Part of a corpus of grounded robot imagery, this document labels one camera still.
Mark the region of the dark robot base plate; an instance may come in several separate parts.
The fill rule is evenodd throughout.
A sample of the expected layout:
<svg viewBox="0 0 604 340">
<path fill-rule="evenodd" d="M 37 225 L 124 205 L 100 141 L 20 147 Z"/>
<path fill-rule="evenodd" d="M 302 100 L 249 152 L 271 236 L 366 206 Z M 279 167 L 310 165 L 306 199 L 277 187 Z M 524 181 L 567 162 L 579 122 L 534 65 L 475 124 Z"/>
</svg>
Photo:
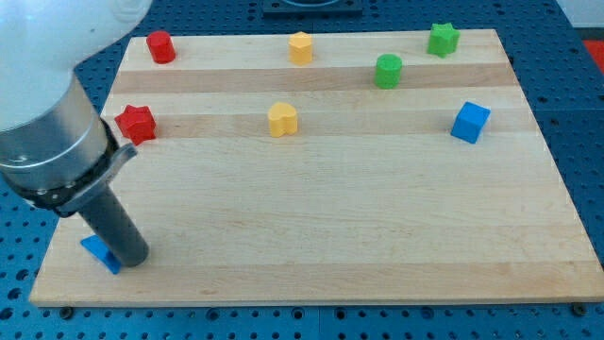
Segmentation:
<svg viewBox="0 0 604 340">
<path fill-rule="evenodd" d="M 360 14 L 362 0 L 261 0 L 262 14 L 282 15 L 322 15 L 322 14 Z"/>
</svg>

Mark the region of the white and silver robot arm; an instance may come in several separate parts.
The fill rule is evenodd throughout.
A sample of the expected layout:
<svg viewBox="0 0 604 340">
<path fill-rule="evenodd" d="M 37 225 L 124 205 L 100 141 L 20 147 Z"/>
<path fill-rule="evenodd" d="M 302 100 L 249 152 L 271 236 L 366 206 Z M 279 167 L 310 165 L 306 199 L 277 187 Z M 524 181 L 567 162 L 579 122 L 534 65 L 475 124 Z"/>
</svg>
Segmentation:
<svg viewBox="0 0 604 340">
<path fill-rule="evenodd" d="M 109 169 L 119 146 L 75 68 L 131 32 L 151 0 L 1 4 L 1 175 L 60 214 Z"/>
</svg>

